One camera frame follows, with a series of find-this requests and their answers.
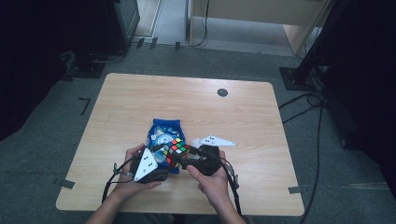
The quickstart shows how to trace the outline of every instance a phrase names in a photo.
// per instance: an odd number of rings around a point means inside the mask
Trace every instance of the colorful puzzle cube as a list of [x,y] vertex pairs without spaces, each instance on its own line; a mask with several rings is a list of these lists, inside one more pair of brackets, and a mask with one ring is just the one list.
[[178,159],[190,152],[190,146],[180,138],[172,140],[163,147],[163,159],[170,164],[171,168],[178,167]]

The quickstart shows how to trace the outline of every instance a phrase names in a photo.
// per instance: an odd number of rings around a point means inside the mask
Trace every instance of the snack bag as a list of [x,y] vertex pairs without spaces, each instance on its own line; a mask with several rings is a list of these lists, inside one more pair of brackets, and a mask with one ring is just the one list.
[[[148,131],[147,147],[155,147],[162,143],[168,143],[175,139],[185,141],[184,133],[181,130],[180,120],[154,119],[152,126]],[[169,163],[163,158],[163,148],[154,152],[155,161],[158,163],[159,169],[168,168]],[[172,168],[170,173],[178,174],[178,167]]]

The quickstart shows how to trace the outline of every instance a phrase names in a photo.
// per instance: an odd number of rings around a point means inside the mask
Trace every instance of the table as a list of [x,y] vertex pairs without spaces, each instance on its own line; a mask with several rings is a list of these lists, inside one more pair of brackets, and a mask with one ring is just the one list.
[[[187,143],[210,134],[237,143],[220,149],[239,175],[244,215],[304,212],[301,194],[289,192],[298,184],[270,83],[127,74],[106,77],[66,177],[76,185],[61,189],[58,209],[96,210],[114,162],[122,164],[127,148],[146,141],[153,119],[180,119]],[[181,170],[121,211],[214,214],[197,186]]]
[[[190,45],[193,45],[193,17],[204,17],[208,0],[191,0]],[[326,19],[333,0],[211,0],[208,17],[238,21],[283,24],[294,54],[316,26]]]

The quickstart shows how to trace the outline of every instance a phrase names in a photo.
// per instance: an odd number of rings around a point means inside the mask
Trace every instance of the person's left hand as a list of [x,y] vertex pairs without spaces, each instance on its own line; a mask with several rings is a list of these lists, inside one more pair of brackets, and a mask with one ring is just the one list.
[[[129,160],[132,158],[134,154],[136,154],[139,150],[144,149],[144,144],[140,144],[137,147],[130,148],[126,150],[125,160]],[[126,164],[122,167],[121,171],[124,173],[128,173],[131,167],[131,163]],[[120,175],[119,182],[125,182],[131,180],[131,177],[128,175]],[[157,186],[161,185],[160,181],[154,181],[147,184],[140,184],[134,182],[134,180],[129,181],[127,183],[118,183],[111,194],[115,194],[117,198],[123,202],[129,200],[130,198],[134,197],[138,192],[143,189],[153,189]]]

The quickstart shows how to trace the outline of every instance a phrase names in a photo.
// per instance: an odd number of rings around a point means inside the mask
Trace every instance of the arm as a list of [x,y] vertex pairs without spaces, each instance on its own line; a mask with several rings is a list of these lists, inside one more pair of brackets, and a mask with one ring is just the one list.
[[[129,160],[132,156],[143,148],[143,144],[137,147],[128,149],[126,151],[125,160]],[[122,168],[124,173],[129,172],[129,166],[126,165]],[[130,176],[120,175],[119,182],[131,180]],[[92,214],[90,219],[86,222],[87,224],[98,224],[98,223],[112,223],[114,217],[122,207],[122,205],[133,198],[138,192],[143,189],[153,189],[156,186],[161,185],[161,182],[155,181],[148,184],[139,184],[134,181],[127,183],[118,183],[114,190],[107,196],[105,201],[99,206],[99,208]]]
[[[224,151],[220,151],[220,157],[225,159]],[[198,189],[204,193],[210,205],[215,208],[221,223],[245,223],[236,212],[228,194],[228,180],[224,169],[220,168],[212,176],[201,174],[192,165],[187,166],[189,174],[198,181]]]

